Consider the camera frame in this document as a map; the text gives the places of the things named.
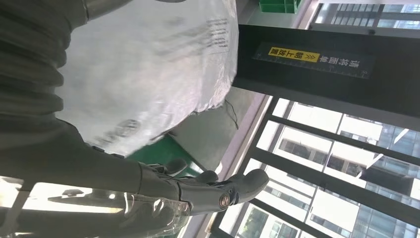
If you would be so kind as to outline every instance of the green plastic box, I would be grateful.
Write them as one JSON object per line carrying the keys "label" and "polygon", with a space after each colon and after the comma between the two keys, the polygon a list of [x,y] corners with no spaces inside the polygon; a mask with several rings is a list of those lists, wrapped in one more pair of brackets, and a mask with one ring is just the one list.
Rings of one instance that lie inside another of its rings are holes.
{"label": "green plastic box", "polygon": [[260,0],[261,12],[296,13],[301,0]]}

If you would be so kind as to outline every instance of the plastic sack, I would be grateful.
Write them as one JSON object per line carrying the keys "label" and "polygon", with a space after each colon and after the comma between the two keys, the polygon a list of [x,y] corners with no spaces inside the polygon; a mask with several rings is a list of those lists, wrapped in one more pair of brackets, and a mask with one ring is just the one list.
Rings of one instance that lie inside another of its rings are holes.
{"label": "plastic sack", "polygon": [[173,235],[189,220],[186,202],[42,182],[35,184],[22,208],[13,208],[22,183],[0,177],[0,197],[6,201],[0,217],[21,209],[15,235],[152,238]]}
{"label": "plastic sack", "polygon": [[57,117],[128,155],[192,112],[218,107],[236,74],[235,0],[137,0],[72,33]]}

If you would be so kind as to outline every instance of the black wire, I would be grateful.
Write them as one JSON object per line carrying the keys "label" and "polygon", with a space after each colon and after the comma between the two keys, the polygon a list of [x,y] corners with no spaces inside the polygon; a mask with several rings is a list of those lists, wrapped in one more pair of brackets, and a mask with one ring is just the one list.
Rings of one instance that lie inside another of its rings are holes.
{"label": "black wire", "polygon": [[235,115],[235,118],[233,118],[229,113],[228,113],[228,115],[232,119],[232,121],[235,123],[236,129],[239,130],[238,116],[236,115],[236,112],[235,112],[235,109],[233,108],[233,105],[227,99],[225,99],[224,101],[231,106],[233,114]]}

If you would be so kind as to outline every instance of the building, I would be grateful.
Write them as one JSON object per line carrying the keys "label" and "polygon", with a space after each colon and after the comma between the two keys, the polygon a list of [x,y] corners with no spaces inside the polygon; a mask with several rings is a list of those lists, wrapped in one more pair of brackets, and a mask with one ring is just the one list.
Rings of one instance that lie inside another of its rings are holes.
{"label": "building", "polygon": [[[287,100],[280,100],[273,114],[404,154],[420,155],[420,133],[416,131]],[[277,123],[267,124],[257,147],[420,209],[418,166]],[[251,160],[248,167],[247,171],[263,168],[270,177],[258,200],[331,237],[415,238],[418,235],[418,228],[412,225],[271,166]],[[224,219],[238,222],[230,227],[223,222],[221,225],[231,235],[237,233],[236,237],[312,237],[258,207],[245,204],[236,209],[228,212],[236,213],[236,217],[227,213]]]}

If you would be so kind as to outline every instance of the prosthetic hand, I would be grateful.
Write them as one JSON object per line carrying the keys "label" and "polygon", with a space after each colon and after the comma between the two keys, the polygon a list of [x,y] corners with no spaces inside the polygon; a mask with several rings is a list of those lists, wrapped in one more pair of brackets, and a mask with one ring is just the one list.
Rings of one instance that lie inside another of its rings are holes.
{"label": "prosthetic hand", "polygon": [[[179,0],[161,0],[180,2]],[[23,184],[11,207],[0,206],[0,238],[150,237],[176,231],[185,217],[219,212],[254,198],[268,183],[262,170],[216,182],[204,172],[174,178],[185,167],[147,166],[86,145],[55,118],[71,31],[128,0],[0,0],[0,176]],[[93,189],[48,201],[116,212],[25,209],[39,183]],[[104,194],[112,192],[114,199]]]}

